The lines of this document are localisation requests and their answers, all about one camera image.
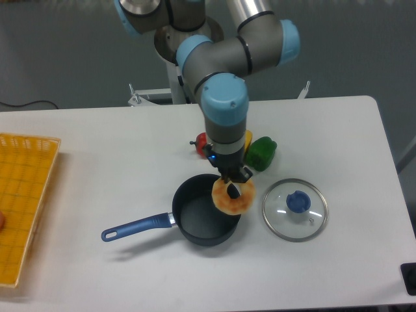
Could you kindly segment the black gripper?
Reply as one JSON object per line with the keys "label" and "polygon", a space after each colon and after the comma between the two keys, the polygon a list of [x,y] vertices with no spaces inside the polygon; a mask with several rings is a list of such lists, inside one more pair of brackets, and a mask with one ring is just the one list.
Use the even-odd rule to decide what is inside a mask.
{"label": "black gripper", "polygon": [[211,165],[218,169],[225,183],[246,183],[253,176],[253,172],[244,165],[244,147],[231,154],[216,152],[212,144],[206,144],[203,150]]}

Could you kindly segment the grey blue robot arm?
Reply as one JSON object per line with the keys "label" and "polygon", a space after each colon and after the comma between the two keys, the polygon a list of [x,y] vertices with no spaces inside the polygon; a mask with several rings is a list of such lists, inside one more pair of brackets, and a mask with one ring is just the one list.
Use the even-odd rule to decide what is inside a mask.
{"label": "grey blue robot arm", "polygon": [[186,97],[198,103],[207,136],[203,152],[222,179],[237,183],[244,166],[248,91],[244,78],[294,60],[300,53],[295,24],[275,15],[270,1],[228,1],[237,35],[224,38],[204,1],[116,1],[125,29],[154,32],[155,48],[173,64]]}

